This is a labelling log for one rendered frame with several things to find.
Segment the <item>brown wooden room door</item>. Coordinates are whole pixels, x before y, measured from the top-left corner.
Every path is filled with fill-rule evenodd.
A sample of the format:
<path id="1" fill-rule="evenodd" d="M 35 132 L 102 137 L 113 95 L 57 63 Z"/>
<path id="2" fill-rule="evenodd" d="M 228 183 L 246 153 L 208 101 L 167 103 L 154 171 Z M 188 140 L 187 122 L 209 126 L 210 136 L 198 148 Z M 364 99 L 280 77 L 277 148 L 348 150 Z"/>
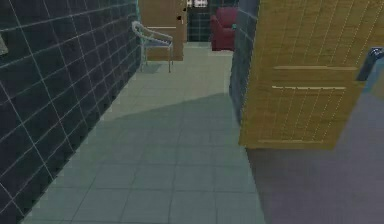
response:
<path id="1" fill-rule="evenodd" d="M 187 0 L 138 0 L 141 23 L 151 29 L 173 37 L 174 61 L 182 61 L 186 37 Z M 176 18 L 182 16 L 184 24 Z"/>

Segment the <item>white framed window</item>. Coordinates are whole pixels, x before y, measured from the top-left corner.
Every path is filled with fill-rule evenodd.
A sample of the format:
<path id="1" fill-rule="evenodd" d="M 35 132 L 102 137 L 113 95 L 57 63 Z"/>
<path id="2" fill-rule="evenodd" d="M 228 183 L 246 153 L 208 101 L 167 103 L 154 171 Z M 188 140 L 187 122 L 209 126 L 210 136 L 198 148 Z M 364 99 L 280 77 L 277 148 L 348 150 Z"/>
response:
<path id="1" fill-rule="evenodd" d="M 209 0 L 187 0 L 189 8 L 206 8 L 209 5 Z"/>

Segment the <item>yellow wooden room door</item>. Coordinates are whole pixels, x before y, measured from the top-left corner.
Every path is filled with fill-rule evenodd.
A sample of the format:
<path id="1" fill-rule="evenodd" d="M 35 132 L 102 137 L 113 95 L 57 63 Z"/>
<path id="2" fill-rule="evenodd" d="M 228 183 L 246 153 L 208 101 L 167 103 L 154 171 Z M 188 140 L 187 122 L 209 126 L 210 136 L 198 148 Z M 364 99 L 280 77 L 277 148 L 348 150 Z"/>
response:
<path id="1" fill-rule="evenodd" d="M 240 145 L 333 149 L 373 47 L 384 47 L 384 0 L 260 0 Z"/>

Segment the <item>white metal frame chair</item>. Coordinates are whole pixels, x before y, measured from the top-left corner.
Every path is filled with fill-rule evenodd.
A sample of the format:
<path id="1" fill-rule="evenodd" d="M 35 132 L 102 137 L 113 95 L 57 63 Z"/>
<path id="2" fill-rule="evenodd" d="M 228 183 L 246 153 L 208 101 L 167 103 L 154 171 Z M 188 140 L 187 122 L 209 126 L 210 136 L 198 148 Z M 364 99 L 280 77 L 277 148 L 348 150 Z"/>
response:
<path id="1" fill-rule="evenodd" d="M 134 34 L 140 39 L 141 62 L 140 70 L 148 64 L 148 50 L 155 48 L 164 48 L 168 52 L 168 72 L 171 72 L 171 66 L 174 64 L 173 37 L 155 30 L 151 30 L 141 24 L 139 21 L 133 21 L 131 28 Z"/>

